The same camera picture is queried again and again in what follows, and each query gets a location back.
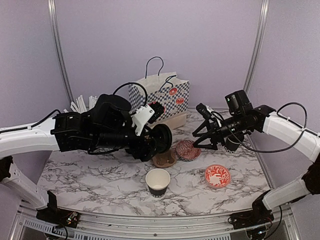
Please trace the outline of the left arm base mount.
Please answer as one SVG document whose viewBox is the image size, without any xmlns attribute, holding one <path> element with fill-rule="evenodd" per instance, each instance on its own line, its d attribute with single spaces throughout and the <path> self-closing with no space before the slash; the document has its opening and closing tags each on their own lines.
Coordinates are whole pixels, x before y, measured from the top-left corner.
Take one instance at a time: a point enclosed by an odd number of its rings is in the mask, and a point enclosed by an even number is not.
<svg viewBox="0 0 320 240">
<path fill-rule="evenodd" d="M 48 203 L 44 209 L 37 210 L 36 218 L 63 227 L 76 228 L 79 222 L 80 213 L 73 210 L 59 208 L 57 197 L 51 191 L 47 191 Z"/>
</svg>

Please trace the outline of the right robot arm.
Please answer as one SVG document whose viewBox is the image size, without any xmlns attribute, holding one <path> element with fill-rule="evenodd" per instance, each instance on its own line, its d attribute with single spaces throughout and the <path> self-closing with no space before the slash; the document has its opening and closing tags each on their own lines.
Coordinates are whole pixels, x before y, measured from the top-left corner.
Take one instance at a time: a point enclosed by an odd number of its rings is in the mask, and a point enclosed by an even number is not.
<svg viewBox="0 0 320 240">
<path fill-rule="evenodd" d="M 229 151 L 235 151 L 243 144 L 246 134 L 254 131 L 273 136 L 288 144 L 287 149 L 295 148 L 312 164 L 306 173 L 297 179 L 270 190 L 257 198 L 248 212 L 247 219 L 258 224 L 270 211 L 283 204 L 294 203 L 305 196 L 320 193 L 320 135 L 300 125 L 279 110 L 267 105 L 253 107 L 244 90 L 225 96 L 230 117 L 224 119 L 208 105 L 196 106 L 204 122 L 192 133 L 197 140 L 195 148 L 217 150 L 221 144 Z"/>
</svg>

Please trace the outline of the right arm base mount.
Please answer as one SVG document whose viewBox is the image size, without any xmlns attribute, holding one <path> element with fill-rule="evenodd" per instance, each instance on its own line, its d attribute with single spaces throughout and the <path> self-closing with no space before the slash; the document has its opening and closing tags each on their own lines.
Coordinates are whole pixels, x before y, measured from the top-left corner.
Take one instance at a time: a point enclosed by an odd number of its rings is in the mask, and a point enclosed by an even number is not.
<svg viewBox="0 0 320 240">
<path fill-rule="evenodd" d="M 272 211 L 263 204 L 263 198 L 267 193 L 268 191 L 253 201 L 251 210 L 232 213 L 229 216 L 227 221 L 234 230 L 261 225 L 275 219 Z"/>
</svg>

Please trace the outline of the black paper coffee cup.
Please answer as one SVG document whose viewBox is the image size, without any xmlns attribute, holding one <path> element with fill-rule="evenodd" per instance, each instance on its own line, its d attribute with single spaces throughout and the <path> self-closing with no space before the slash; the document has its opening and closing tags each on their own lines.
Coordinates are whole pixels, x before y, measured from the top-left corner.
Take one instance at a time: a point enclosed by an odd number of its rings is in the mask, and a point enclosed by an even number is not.
<svg viewBox="0 0 320 240">
<path fill-rule="evenodd" d="M 245 139 L 245 137 L 243 134 L 236 134 L 235 136 L 230 135 L 225 140 L 224 149 L 228 153 L 232 154 L 239 148 L 239 146 L 244 141 L 244 139 Z"/>
</svg>

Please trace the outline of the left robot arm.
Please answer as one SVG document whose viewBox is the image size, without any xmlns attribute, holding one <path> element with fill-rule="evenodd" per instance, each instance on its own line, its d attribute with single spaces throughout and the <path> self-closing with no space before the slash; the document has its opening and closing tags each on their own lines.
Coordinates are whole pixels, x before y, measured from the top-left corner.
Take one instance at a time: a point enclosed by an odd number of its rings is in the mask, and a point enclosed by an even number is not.
<svg viewBox="0 0 320 240">
<path fill-rule="evenodd" d="M 46 190 L 26 177 L 12 161 L 12 156 L 37 151 L 86 151 L 89 155 L 107 155 L 127 149 L 138 159 L 148 160 L 157 152 L 157 142 L 148 125 L 164 113 L 157 101 L 135 111 L 128 100 L 113 94 L 101 94 L 86 112 L 52 111 L 44 119 L 26 125 L 8 127 L 0 132 L 0 181 L 53 223 L 63 219 Z"/>
</svg>

